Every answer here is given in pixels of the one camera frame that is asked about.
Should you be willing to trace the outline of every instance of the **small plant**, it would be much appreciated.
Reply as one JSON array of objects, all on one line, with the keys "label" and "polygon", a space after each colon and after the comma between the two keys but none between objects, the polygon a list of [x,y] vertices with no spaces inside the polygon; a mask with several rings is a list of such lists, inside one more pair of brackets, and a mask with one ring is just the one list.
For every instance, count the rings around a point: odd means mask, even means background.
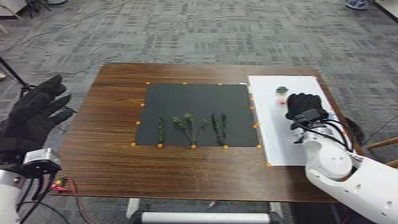
[{"label": "small plant", "polygon": [[173,117],[173,123],[178,125],[180,129],[185,131],[193,148],[196,148],[198,140],[209,128],[209,120],[207,119],[201,120],[200,127],[198,127],[194,115],[185,114],[184,118]]},{"label": "small plant", "polygon": [[214,124],[214,130],[216,130],[216,136],[217,136],[217,142],[226,147],[226,128],[228,128],[228,115],[223,113],[221,116],[217,114],[212,114],[212,124]]},{"label": "small plant", "polygon": [[161,117],[159,118],[159,148],[164,147],[164,143],[166,143],[166,120]]}]

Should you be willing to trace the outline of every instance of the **chair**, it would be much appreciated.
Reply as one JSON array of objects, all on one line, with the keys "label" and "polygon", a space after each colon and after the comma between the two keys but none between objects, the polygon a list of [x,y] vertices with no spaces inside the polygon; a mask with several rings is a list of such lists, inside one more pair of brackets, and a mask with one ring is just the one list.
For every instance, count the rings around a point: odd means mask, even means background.
[{"label": "chair", "polygon": [[[367,148],[370,150],[376,150],[377,148],[381,148],[383,146],[393,145],[395,143],[398,143],[398,137],[377,142],[376,144],[372,144]],[[398,159],[392,162],[386,163],[386,165],[390,165],[392,167],[398,168]]]}]

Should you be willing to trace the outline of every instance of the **black mat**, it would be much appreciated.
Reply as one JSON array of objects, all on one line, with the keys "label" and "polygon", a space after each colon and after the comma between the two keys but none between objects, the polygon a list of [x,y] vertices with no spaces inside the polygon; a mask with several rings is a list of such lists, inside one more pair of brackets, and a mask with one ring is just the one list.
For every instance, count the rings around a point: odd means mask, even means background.
[{"label": "black mat", "polygon": [[139,132],[138,145],[159,144],[159,117],[166,120],[166,146],[189,146],[191,141],[184,130],[173,124],[173,117],[191,113],[200,122],[203,118],[210,126],[198,141],[200,146],[219,146],[212,126],[212,114],[226,113],[226,143],[232,147],[258,145],[251,99],[246,85],[210,84],[152,84],[146,93],[146,107]]}]

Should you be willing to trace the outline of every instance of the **table leg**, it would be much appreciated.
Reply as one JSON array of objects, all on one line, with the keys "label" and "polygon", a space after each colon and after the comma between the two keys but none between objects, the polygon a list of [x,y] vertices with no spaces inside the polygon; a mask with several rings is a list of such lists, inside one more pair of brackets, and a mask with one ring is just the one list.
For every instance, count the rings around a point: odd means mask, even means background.
[{"label": "table leg", "polygon": [[130,219],[136,211],[139,211],[141,208],[141,199],[139,198],[130,198],[129,199],[129,210],[127,210],[127,218]]},{"label": "table leg", "polygon": [[271,211],[283,217],[283,206],[280,202],[271,202]]}]

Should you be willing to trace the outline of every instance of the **red object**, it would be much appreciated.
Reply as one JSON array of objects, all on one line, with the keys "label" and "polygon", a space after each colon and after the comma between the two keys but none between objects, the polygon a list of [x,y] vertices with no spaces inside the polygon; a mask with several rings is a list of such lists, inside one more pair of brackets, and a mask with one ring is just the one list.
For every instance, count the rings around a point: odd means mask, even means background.
[{"label": "red object", "polygon": [[68,189],[58,184],[58,182],[54,183],[52,189],[59,192],[68,191]]},{"label": "red object", "polygon": [[281,105],[285,105],[285,104],[287,104],[287,99],[285,99],[285,98],[280,98],[280,99],[278,99],[278,103],[280,103]]}]

